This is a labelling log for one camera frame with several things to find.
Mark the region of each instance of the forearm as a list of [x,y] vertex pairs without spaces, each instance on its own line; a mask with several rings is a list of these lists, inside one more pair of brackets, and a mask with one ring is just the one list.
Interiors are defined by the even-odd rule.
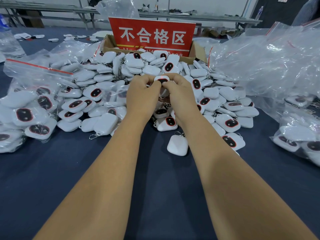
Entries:
[[34,239],[123,239],[143,128],[125,117]]
[[272,188],[197,116],[186,134],[219,239],[316,239]]

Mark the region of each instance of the table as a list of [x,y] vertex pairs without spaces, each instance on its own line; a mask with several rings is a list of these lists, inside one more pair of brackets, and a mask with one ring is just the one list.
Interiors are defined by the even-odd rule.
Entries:
[[[42,17],[31,17],[26,15],[18,15],[16,12],[17,9],[23,10],[37,10],[37,11],[46,11],[46,12],[74,12],[79,15],[80,21],[85,24],[86,29],[88,28],[87,23],[91,22],[93,28],[94,24],[94,15],[99,14],[95,9],[82,8],[73,5],[63,5],[63,4],[44,4],[44,3],[25,3],[25,2],[5,2],[0,1],[0,8],[11,9],[13,14],[4,14],[6,17],[22,17],[22,18],[34,18],[34,19],[61,19],[61,20],[76,20],[74,18],[65,18],[65,17],[52,17],[52,16],[42,16]],[[90,19],[86,19],[85,14],[90,14]],[[139,12],[141,18],[166,18],[166,19],[182,19],[182,20],[196,20],[196,21],[224,21],[224,22],[235,22],[235,28],[239,28],[239,23],[246,23],[247,28],[250,28],[253,24],[259,24],[262,20],[255,20],[252,18],[244,18],[238,16],[214,16],[214,15],[169,15],[167,12]]]
[[[49,38],[94,31],[57,27],[13,32],[46,35],[20,42],[30,55],[58,44]],[[11,80],[2,66],[0,96]],[[319,238],[320,169],[276,146],[269,137],[279,125],[259,111],[253,129],[238,131],[246,142],[238,153]],[[18,151],[0,154],[0,239],[32,239],[110,140],[89,140],[91,134],[57,129],[48,143],[29,138]],[[150,122],[143,131],[125,239],[217,239],[191,153],[179,157],[166,150],[173,134],[156,131]]]

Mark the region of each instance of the clothing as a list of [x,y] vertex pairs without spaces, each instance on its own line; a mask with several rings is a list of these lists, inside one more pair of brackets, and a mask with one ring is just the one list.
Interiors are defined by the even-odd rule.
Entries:
[[300,26],[312,20],[312,17],[317,12],[319,0],[309,0],[306,2],[298,15],[295,17],[292,26]]

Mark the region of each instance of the red sign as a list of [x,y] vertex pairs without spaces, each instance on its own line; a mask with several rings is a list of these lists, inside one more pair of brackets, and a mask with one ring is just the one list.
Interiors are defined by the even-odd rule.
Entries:
[[123,50],[166,50],[189,56],[196,24],[169,21],[109,18],[117,46]]

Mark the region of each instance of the white wall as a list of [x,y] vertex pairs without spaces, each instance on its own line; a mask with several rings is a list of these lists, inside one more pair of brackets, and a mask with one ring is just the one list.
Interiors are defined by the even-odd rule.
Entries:
[[[25,2],[42,2],[46,4],[50,3],[59,3],[66,5],[76,5],[79,6],[78,0],[23,0]],[[182,11],[190,11],[197,10],[198,14],[200,13],[211,13],[214,15],[236,15],[241,16],[242,11],[245,7],[247,0],[170,0],[170,8],[181,9]],[[249,17],[252,13],[254,5],[257,0],[249,0],[247,10],[245,12],[245,17]],[[82,6],[87,6],[87,0],[81,0]],[[154,7],[156,0],[134,0],[135,5],[138,8],[142,7],[142,4],[150,4],[150,7]],[[167,9],[168,8],[168,0],[159,0],[158,3],[159,9]],[[68,18],[79,18],[77,14],[74,13],[61,13],[61,12],[42,12],[44,16],[54,16],[54,17],[68,17]],[[95,19],[103,19],[100,15],[96,15]],[[184,22],[192,22],[187,20],[178,20],[178,19],[170,19],[171,21],[184,21]],[[84,27],[85,25],[79,21],[63,21],[63,20],[50,20],[43,19],[43,24],[46,26],[67,26],[67,27]],[[210,27],[227,27],[234,28],[235,24],[230,22],[201,22],[203,26]],[[96,22],[96,28],[109,29],[110,25]]]

